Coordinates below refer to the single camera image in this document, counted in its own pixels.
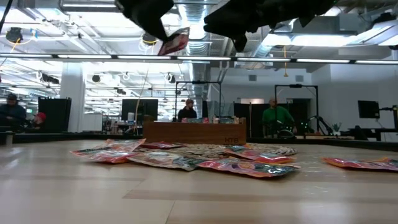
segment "ceiling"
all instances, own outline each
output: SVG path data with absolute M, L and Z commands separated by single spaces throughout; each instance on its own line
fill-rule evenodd
M 25 2 L 26 7 L 13 7 L 6 18 L 6 23 L 0 34 L 1 52 L 23 53 L 23 54 L 112 54 L 112 55 L 153 55 L 157 54 L 160 43 L 154 46 L 145 45 L 142 41 L 144 31 L 133 22 L 126 19 L 114 7 L 110 7 L 112 1 L 62 1 L 61 7 L 57 7 L 58 1 L 36 1 L 32 6 L 30 1 Z M 220 35 L 206 34 L 201 28 L 203 18 L 194 21 L 190 17 L 193 11 L 201 12 L 201 16 L 222 6 L 226 1 L 220 0 L 175 0 L 176 6 L 162 18 L 166 31 L 171 34 L 177 29 L 191 26 L 190 45 L 187 49 L 177 52 L 178 55 L 206 55 L 206 56 L 235 56 L 236 52 L 232 42 Z M 332 8 L 326 16 L 337 16 L 352 14 L 358 17 L 362 23 L 366 23 L 374 16 L 390 10 L 394 12 L 396 1 L 339 1 L 337 7 Z M 0 4 L 0 15 L 4 7 Z M 11 27 L 22 28 L 23 41 L 19 44 L 9 42 L 6 32 Z M 245 57 L 294 57 L 294 58 L 334 58 L 334 59 L 382 59 L 391 54 L 387 46 L 377 44 L 354 44 L 338 47 L 329 47 L 328 44 L 316 45 L 271 45 L 266 42 L 269 28 L 263 27 L 254 34 L 247 34 L 248 44 L 241 53 Z M 268 51 L 265 55 L 259 55 L 261 47 L 266 46 Z M 39 71 L 46 75 L 62 81 L 62 61 L 37 61 L 8 58 L 0 68 L 2 85 L 17 86 L 47 86 L 38 77 Z M 122 97 L 157 97 L 162 102 L 163 114 L 170 116 L 174 110 L 175 84 L 166 80 L 168 74 L 174 75 L 177 80 L 207 80 L 216 81 L 219 71 L 215 71 L 214 64 L 191 64 L 191 63 L 129 63 L 129 62 L 84 62 L 87 76 L 86 110 L 102 111 L 108 114 L 117 114 L 115 108 L 120 103 L 109 104 L 110 97 L 121 99 Z M 251 68 L 259 68 L 258 65 L 248 65 Z M 267 73 L 277 72 L 285 68 L 284 63 L 273 63 L 261 65 L 266 68 Z M 289 68 L 300 69 L 300 73 L 307 74 L 316 70 L 319 65 L 306 63 L 289 64 Z M 226 76 L 226 85 L 238 85 L 242 82 L 239 77 L 245 67 L 230 67 Z M 92 76 L 101 76 L 101 82 L 93 82 Z M 37 96 L 57 96 L 59 85 L 50 85 L 51 88 L 2 88 L 3 93 L 9 91 L 18 93 L 26 101 L 35 101 Z M 116 93 L 112 89 L 99 89 L 104 87 L 136 88 L 127 90 L 126 95 Z M 141 91 L 142 87 L 159 89 L 154 91 Z M 206 95 L 207 86 L 187 85 L 187 91 L 182 91 L 183 98 L 199 99 Z M 178 108 L 183 107 L 183 102 L 178 99 Z

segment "white column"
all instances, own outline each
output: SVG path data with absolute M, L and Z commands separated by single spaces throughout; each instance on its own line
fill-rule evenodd
M 85 112 L 86 75 L 82 63 L 64 62 L 62 67 L 60 98 L 71 98 L 68 131 L 83 131 Z

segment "exposed ceiling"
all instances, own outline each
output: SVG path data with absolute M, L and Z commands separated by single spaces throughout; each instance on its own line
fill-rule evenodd
M 236 55 L 232 42 L 220 35 L 206 34 L 201 28 L 203 25 L 203 17 L 211 11 L 220 7 L 226 1 L 221 0 L 175 0 L 176 7 L 162 18 L 162 22 L 168 33 L 184 27 L 191 26 L 190 44 L 187 49 L 178 52 L 179 55 L 207 55 L 207 56 L 225 56 Z M 4 11 L 6 1 L 0 0 L 0 13 Z M 396 0 L 393 1 L 349 1 L 340 0 L 336 7 L 332 8 L 325 16 L 338 17 L 337 23 L 343 26 L 347 18 L 356 18 L 350 29 L 365 31 L 365 27 L 380 15 L 382 12 L 396 12 Z M 0 34 L 1 52 L 13 53 L 41 53 L 41 54 L 118 54 L 118 55 L 145 55 L 156 54 L 160 48 L 160 43 L 153 47 L 145 45 L 142 41 L 144 31 L 126 19 L 121 13 L 117 12 L 113 5 L 113 1 L 62 1 L 61 7 L 58 7 L 58 1 L 18 1 L 9 12 L 6 23 Z M 192 17 L 192 14 L 200 12 L 201 16 Z M 320 32 L 320 27 L 326 27 L 323 20 L 314 20 L 312 27 L 308 30 L 298 31 L 294 21 L 287 22 L 285 28 L 292 26 L 295 32 L 304 32 L 315 35 Z M 9 42 L 6 38 L 6 32 L 11 27 L 22 28 L 24 40 L 19 44 Z M 398 34 L 397 30 L 389 29 L 389 35 Z M 281 29 L 281 33 L 269 35 L 269 28 L 263 27 L 254 34 L 247 34 L 248 44 L 241 55 L 246 57 L 295 57 L 295 58 L 335 58 L 335 59 L 382 59 L 391 51 L 387 46 L 378 46 L 377 44 L 367 44 L 361 42 L 359 44 L 333 45 L 330 41 L 323 41 L 320 44 L 296 44 L 292 36 L 297 35 L 289 33 L 289 43 L 286 46 L 272 44 L 268 40 L 277 35 L 277 39 L 282 39 L 286 33 Z M 349 37 L 356 37 L 356 34 L 350 34 Z M 266 51 L 262 52 L 262 47 L 266 47 Z M 136 90 L 127 91 L 126 95 L 119 95 L 115 90 L 95 89 L 100 87 L 120 88 L 142 88 L 143 86 L 159 89 L 159 91 L 143 91 L 142 97 L 164 97 L 174 96 L 174 91 L 160 91 L 162 88 L 175 88 L 175 84 L 171 84 L 165 80 L 168 74 L 175 75 L 177 80 L 212 80 L 217 79 L 216 75 L 210 71 L 215 64 L 203 63 L 126 63 L 126 62 L 84 62 L 86 73 L 88 74 L 88 88 L 86 92 L 87 110 L 96 108 L 106 111 L 109 107 L 115 107 L 114 104 L 109 105 L 107 98 L 118 98 L 119 96 L 136 97 L 140 93 Z M 266 72 L 277 72 L 280 68 L 285 68 L 284 63 L 273 64 L 245 64 L 240 65 L 242 68 L 229 68 L 226 75 L 231 78 L 226 82 L 230 85 L 239 85 L 242 78 L 239 78 L 239 71 L 243 68 L 266 68 Z M 302 68 L 303 73 L 312 72 L 319 65 L 294 63 L 289 64 L 288 68 Z M 7 59 L 0 68 L 3 83 L 17 86 L 46 86 L 38 78 L 38 71 L 58 78 L 62 81 L 62 62 L 46 61 L 38 62 L 32 60 Z M 93 75 L 100 75 L 103 80 L 100 83 L 91 81 Z M 57 85 L 53 88 L 3 88 L 4 91 L 13 91 L 21 94 L 23 98 L 27 96 L 57 96 L 59 89 Z M 206 95 L 207 86 L 187 85 L 187 91 L 183 91 L 182 98 L 199 99 Z M 173 113 L 174 104 L 170 98 L 168 103 L 164 103 L 164 110 L 167 114 Z M 182 107 L 183 103 L 179 102 L 178 107 Z

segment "black screen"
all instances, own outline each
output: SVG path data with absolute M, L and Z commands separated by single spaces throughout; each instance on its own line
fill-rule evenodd
M 136 99 L 123 99 L 122 100 L 122 120 L 127 121 L 128 113 L 136 113 L 136 106 L 138 100 Z M 140 100 L 138 107 L 138 115 L 151 115 L 157 121 L 157 106 L 158 100 Z
M 380 118 L 379 103 L 376 101 L 358 100 L 358 110 L 360 118 Z

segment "green shirt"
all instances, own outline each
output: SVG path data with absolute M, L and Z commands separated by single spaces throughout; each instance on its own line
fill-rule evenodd
M 286 120 L 294 122 L 292 115 L 285 109 L 284 107 L 277 106 L 277 118 L 278 121 L 285 123 Z M 262 114 L 262 122 L 270 123 L 271 121 L 275 121 L 275 109 L 268 108 Z

